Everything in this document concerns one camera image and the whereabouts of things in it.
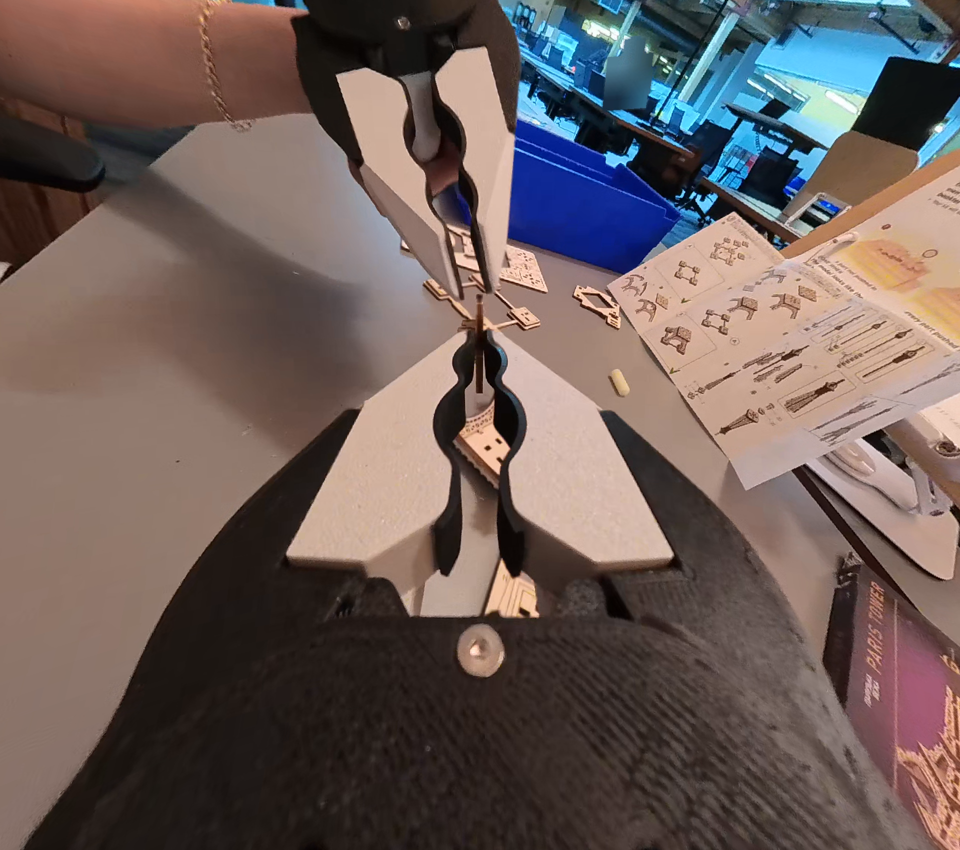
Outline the curved plywood panel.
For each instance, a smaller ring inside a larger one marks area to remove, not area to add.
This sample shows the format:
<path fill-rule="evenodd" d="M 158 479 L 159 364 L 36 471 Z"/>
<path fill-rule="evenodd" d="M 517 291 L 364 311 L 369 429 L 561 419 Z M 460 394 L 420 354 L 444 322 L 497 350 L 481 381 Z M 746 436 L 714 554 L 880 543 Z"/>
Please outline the curved plywood panel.
<path fill-rule="evenodd" d="M 846 131 L 836 138 L 786 207 L 786 222 L 798 220 L 821 200 L 840 212 L 857 207 L 915 172 L 919 164 L 916 150 Z"/>

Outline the wooden tower base model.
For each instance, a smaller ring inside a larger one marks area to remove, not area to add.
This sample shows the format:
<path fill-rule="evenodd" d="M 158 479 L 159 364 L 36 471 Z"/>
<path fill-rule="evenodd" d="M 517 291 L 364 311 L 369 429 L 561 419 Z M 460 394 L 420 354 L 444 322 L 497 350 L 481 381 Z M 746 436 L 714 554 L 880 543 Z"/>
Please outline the wooden tower base model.
<path fill-rule="evenodd" d="M 491 402 L 481 412 L 466 418 L 454 441 L 457 451 L 495 489 L 510 446 L 495 425 L 496 407 Z"/>

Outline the blue plastic bin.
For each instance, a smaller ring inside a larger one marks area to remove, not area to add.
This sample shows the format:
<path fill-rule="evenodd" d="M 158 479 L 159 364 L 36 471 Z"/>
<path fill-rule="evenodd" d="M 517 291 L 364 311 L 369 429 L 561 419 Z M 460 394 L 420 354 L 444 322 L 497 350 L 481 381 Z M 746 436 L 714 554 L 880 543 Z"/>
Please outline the blue plastic bin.
<path fill-rule="evenodd" d="M 625 164 L 519 120 L 509 240 L 623 273 L 640 265 L 680 218 Z"/>

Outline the grey desk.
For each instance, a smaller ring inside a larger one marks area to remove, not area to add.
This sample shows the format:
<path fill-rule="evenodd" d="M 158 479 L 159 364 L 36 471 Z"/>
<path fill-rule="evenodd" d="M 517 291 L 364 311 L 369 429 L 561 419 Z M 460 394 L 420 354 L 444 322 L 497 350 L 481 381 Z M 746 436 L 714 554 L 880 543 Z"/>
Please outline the grey desk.
<path fill-rule="evenodd" d="M 826 520 L 743 490 L 540 258 L 502 340 L 599 406 L 677 555 L 495 619 L 490 679 L 478 612 L 284 556 L 458 334 L 312 118 L 199 127 L 2 284 L 2 848 L 924 848 L 809 639 Z"/>

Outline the purple puzzle box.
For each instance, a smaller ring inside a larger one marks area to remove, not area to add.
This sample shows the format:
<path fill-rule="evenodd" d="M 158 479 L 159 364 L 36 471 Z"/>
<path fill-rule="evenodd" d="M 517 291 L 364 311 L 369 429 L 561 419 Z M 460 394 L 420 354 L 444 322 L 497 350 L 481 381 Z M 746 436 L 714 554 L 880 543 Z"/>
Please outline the purple puzzle box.
<path fill-rule="evenodd" d="M 822 663 L 859 740 L 930 848 L 959 847 L 959 649 L 853 557 Z"/>

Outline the dark wooden table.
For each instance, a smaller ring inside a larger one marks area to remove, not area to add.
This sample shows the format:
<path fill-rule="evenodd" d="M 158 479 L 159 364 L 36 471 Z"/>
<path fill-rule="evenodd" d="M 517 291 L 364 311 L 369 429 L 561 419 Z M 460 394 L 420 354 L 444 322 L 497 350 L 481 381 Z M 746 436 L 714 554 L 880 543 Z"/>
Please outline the dark wooden table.
<path fill-rule="evenodd" d="M 698 196 L 713 197 L 713 202 L 702 214 L 708 223 L 737 214 L 773 244 L 793 244 L 814 229 L 801 219 L 789 223 L 784 211 L 711 179 L 699 181 L 695 192 Z"/>

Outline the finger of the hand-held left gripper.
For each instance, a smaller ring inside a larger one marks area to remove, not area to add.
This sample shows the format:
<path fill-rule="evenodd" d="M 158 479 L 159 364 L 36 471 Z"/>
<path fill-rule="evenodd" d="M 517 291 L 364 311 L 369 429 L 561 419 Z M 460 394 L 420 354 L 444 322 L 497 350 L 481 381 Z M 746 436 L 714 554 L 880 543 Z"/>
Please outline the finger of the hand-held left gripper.
<path fill-rule="evenodd" d="M 487 293 L 499 290 L 510 224 L 515 132 L 486 48 L 460 49 L 434 77 L 438 114 L 454 130 L 471 239 Z"/>
<path fill-rule="evenodd" d="M 462 299 L 449 229 L 433 207 L 427 172 L 404 136 L 410 116 L 404 84 L 368 68 L 340 73 L 337 82 L 361 151 L 359 173 L 367 195 L 428 275 Z"/>

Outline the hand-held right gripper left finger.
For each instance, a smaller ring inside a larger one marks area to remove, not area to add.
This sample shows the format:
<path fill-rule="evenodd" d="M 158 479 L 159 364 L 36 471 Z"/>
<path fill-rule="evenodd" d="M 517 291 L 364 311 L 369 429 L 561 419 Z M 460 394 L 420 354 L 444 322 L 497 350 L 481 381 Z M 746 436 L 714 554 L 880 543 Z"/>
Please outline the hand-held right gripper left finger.
<path fill-rule="evenodd" d="M 465 337 L 456 333 L 363 403 L 286 551 L 290 563 L 386 580 L 431 577 L 431 529 L 451 478 L 433 416 L 455 384 L 452 357 Z"/>

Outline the wooden parts sheet with arches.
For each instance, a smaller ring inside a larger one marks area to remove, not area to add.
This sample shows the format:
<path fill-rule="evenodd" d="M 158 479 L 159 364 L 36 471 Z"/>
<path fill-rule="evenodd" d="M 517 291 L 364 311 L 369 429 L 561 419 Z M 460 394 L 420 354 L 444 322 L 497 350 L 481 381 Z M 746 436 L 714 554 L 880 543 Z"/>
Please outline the wooden parts sheet with arches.
<path fill-rule="evenodd" d="M 478 274 L 479 262 L 469 229 L 451 226 L 449 232 L 457 267 Z M 507 244 L 500 282 L 524 287 L 535 292 L 548 292 L 545 277 L 535 254 L 510 243 Z"/>

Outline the wooden leftover frame sheet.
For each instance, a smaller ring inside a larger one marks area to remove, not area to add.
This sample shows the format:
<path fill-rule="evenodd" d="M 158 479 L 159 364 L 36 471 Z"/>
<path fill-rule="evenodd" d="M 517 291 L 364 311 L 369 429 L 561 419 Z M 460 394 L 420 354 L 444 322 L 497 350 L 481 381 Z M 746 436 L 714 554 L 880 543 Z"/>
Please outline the wooden leftover frame sheet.
<path fill-rule="evenodd" d="M 506 563 L 499 560 L 487 593 L 484 616 L 535 619 L 540 615 L 534 581 L 525 573 L 511 575 Z"/>

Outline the white stand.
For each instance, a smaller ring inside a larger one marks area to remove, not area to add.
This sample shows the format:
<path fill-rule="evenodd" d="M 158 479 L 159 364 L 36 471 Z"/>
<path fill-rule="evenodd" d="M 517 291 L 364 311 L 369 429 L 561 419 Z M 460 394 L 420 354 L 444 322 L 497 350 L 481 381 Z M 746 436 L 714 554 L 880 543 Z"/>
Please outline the white stand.
<path fill-rule="evenodd" d="M 937 580 L 952 580 L 958 551 L 958 399 L 892 424 L 889 455 L 864 439 L 808 469 L 900 553 Z"/>

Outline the person's left hand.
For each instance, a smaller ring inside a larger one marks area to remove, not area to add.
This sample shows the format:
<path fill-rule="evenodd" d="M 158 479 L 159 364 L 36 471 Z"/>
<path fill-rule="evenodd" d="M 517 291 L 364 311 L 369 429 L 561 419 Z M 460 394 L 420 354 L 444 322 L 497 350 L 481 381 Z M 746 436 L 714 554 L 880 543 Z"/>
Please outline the person's left hand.
<path fill-rule="evenodd" d="M 239 126 L 312 114 L 299 75 L 294 8 L 206 0 L 201 9 L 201 96 L 195 122 Z"/>

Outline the wooden four-square connector piece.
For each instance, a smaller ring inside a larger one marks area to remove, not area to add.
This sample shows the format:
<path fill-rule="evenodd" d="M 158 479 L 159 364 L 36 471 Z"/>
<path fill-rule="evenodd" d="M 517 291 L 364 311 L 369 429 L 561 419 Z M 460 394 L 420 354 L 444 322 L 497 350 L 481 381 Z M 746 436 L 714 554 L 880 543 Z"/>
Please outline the wooden four-square connector piece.
<path fill-rule="evenodd" d="M 461 330 L 467 331 L 470 329 L 476 329 L 477 318 L 475 312 L 469 311 L 467 307 L 459 301 L 452 301 L 450 306 L 453 308 L 454 312 L 461 317 Z M 540 319 L 534 316 L 534 314 L 526 307 L 510 308 L 508 310 L 507 320 L 498 324 L 493 323 L 487 316 L 484 316 L 483 320 L 484 332 L 504 331 L 510 328 L 519 328 L 522 331 L 530 331 L 539 328 L 540 326 Z"/>

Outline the paper instruction sheet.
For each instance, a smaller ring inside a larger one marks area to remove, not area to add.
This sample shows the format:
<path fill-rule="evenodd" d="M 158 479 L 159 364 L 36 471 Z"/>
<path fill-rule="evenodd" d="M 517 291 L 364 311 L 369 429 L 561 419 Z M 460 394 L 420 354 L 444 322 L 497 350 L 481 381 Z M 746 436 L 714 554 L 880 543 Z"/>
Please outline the paper instruction sheet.
<path fill-rule="evenodd" d="M 736 213 L 607 287 L 753 488 L 958 396 L 959 170 L 792 259 Z"/>

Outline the black monitor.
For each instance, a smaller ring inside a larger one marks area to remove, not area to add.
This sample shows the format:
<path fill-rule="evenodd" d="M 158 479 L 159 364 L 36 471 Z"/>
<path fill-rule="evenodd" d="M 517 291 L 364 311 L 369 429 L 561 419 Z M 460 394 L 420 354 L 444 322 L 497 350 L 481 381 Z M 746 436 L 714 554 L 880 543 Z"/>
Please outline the black monitor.
<path fill-rule="evenodd" d="M 919 152 L 959 99 L 959 68 L 888 58 L 850 130 Z"/>

